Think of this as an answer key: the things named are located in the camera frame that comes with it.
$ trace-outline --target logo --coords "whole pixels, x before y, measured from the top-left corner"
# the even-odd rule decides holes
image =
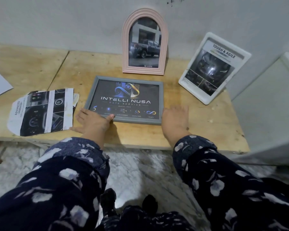
[[[152,115],[155,115],[156,114],[156,112],[155,111],[147,111],[147,114],[152,114]]]
[[[125,83],[117,82],[117,87],[115,88],[116,95],[114,97],[126,97],[135,98],[139,95],[139,84],[137,83]]]

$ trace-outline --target black poster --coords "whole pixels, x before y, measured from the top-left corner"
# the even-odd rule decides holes
[[[159,119],[159,86],[99,80],[90,110],[100,115]]]

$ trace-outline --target person's left hand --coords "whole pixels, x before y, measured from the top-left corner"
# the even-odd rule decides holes
[[[83,134],[82,138],[93,140],[102,148],[104,146],[105,132],[114,117],[115,115],[111,114],[104,118],[98,113],[82,108],[76,115],[76,119],[82,126],[70,127],[70,130]]]

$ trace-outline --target sleeve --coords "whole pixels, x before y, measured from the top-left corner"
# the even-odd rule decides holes
[[[109,171],[95,142],[56,143],[0,198],[0,230],[93,230]]]
[[[211,141],[181,138],[173,163],[212,230],[289,230],[289,198],[221,155]]]

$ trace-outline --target plywood tabletop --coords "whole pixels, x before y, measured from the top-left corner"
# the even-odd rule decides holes
[[[14,87],[0,95],[0,140],[21,141],[7,128],[12,103],[30,91],[47,90],[67,53],[0,45],[0,74]]]
[[[219,150],[247,152],[249,147],[232,107],[227,91],[222,92],[209,105],[178,84],[189,61],[169,59],[164,76],[122,73],[121,55],[71,51],[52,82],[50,89],[74,88],[80,95],[76,112],[85,105],[96,75],[132,78],[164,83],[164,106],[189,105],[190,132],[213,141]],[[74,126],[80,124],[74,118]],[[41,143],[55,143],[65,137],[80,136],[72,131],[61,131],[27,137]],[[161,126],[114,122],[106,134],[105,146],[170,149]]]

